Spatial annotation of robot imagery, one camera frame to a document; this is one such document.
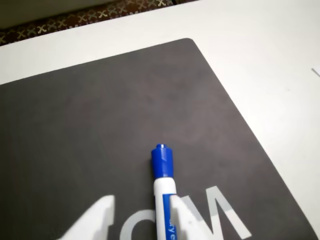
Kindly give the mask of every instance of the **whiteboard marker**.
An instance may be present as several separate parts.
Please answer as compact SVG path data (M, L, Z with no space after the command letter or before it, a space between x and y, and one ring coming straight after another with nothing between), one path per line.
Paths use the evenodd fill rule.
M176 240L176 227L170 221L170 196L177 194L171 148L158 144L151 152L157 240Z

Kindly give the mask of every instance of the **white table surface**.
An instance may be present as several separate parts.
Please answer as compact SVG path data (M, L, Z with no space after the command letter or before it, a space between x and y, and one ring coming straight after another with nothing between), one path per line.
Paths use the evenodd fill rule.
M320 237L319 0L199 0L0 47L0 84L191 38Z

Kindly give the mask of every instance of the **white marker barrel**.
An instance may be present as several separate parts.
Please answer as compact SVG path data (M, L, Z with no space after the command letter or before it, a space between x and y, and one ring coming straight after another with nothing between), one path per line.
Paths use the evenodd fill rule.
M151 156L157 240L176 240L176 227L170 220L170 196L177 194L172 150L165 144L158 144Z

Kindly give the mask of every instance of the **desk mat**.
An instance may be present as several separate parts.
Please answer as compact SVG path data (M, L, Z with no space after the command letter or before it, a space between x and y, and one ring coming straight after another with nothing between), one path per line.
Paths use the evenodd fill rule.
M115 195L108 239L120 239L129 217L155 208L158 143L173 149L178 194L210 229L219 217L216 240L317 239L190 39L4 84L0 114L2 239L60 238L105 195ZM154 222L130 238L155 240Z

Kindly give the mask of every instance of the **blue marker cap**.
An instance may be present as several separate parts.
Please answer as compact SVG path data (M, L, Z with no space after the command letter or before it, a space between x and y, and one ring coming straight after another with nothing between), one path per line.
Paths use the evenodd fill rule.
M155 179L174 177L174 161L172 149L165 144L158 144L151 152L152 169Z

